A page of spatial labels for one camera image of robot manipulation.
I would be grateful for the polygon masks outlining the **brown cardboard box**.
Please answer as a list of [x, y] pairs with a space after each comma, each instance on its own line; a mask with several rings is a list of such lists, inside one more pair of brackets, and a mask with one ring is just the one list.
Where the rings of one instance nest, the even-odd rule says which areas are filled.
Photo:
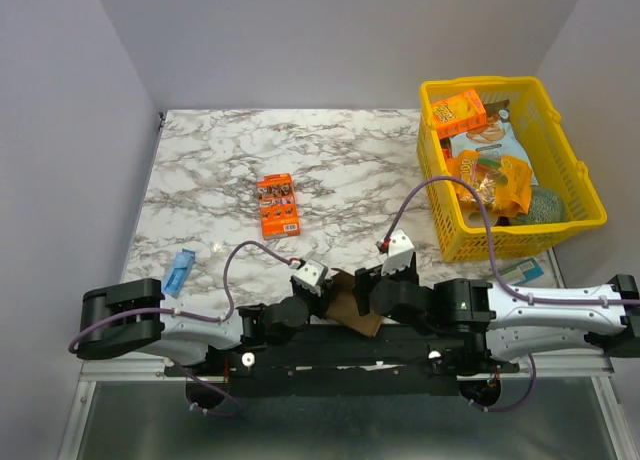
[[325, 316], [365, 337], [375, 337], [383, 319], [375, 313], [366, 315], [359, 313], [356, 298], [352, 292], [354, 276], [341, 269], [336, 269], [331, 280], [333, 293]]

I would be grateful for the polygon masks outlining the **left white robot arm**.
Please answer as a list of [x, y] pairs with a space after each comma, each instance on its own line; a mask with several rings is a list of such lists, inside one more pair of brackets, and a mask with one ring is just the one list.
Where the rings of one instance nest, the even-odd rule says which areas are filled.
[[241, 307], [231, 315], [189, 311], [147, 278], [91, 290], [82, 299], [80, 332], [68, 350], [82, 360], [107, 360], [131, 352], [165, 357], [214, 373], [221, 351], [254, 352], [288, 343], [313, 316], [325, 316], [335, 284], [314, 287], [290, 278], [292, 294], [278, 303]]

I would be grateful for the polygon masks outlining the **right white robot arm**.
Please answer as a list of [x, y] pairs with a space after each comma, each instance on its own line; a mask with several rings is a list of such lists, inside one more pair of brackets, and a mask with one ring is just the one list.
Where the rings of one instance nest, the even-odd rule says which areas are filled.
[[381, 266], [357, 270], [352, 292], [360, 313], [454, 343], [453, 354], [441, 358], [463, 373], [575, 348], [599, 349], [613, 358], [639, 355], [639, 289], [630, 275], [584, 289], [463, 278], [427, 287], [411, 262], [393, 274]]

